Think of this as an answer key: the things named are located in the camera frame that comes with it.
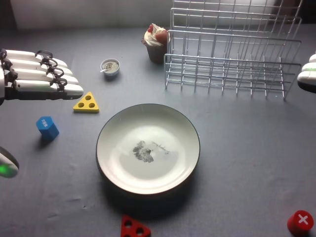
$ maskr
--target red cylinder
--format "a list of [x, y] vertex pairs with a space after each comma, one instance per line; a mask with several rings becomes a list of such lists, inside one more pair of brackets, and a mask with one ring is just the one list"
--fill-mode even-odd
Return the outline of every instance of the red cylinder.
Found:
[[287, 221], [287, 228], [295, 237], [305, 236], [313, 225], [313, 217], [304, 210], [295, 212]]

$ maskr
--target blue block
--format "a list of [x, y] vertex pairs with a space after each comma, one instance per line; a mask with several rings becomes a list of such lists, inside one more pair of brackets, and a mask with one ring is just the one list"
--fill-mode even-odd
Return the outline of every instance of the blue block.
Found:
[[38, 127], [42, 137], [48, 141], [54, 140], [59, 134], [59, 131], [50, 116], [40, 117], [36, 122], [36, 127]]

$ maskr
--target silver wire basket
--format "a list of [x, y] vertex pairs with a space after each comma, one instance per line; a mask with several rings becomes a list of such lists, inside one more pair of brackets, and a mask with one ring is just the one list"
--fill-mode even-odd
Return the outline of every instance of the silver wire basket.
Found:
[[[285, 99], [300, 72], [295, 63], [301, 42], [294, 40], [301, 24], [298, 7], [283, 0], [173, 1], [165, 86], [169, 82], [224, 89], [282, 93]], [[281, 15], [294, 12], [294, 16]]]

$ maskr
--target white wall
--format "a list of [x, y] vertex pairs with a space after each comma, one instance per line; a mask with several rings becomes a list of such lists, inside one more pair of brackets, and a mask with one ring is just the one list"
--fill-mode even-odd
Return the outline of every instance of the white wall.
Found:
[[[237, 3], [249, 2], [237, 0]], [[265, 2], [252, 0], [256, 5]], [[11, 3], [19, 29], [140, 27], [150, 23], [169, 26], [172, 7], [172, 0], [11, 0]]]

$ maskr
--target cupcake wrapper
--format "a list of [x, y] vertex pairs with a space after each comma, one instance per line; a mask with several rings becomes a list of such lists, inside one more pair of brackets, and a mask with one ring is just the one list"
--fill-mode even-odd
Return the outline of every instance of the cupcake wrapper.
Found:
[[142, 43], [146, 46], [149, 59], [153, 63], [162, 64], [164, 55], [167, 53], [167, 46], [161, 45], [161, 46], [150, 46], [147, 44], [147, 42], [142, 39]]

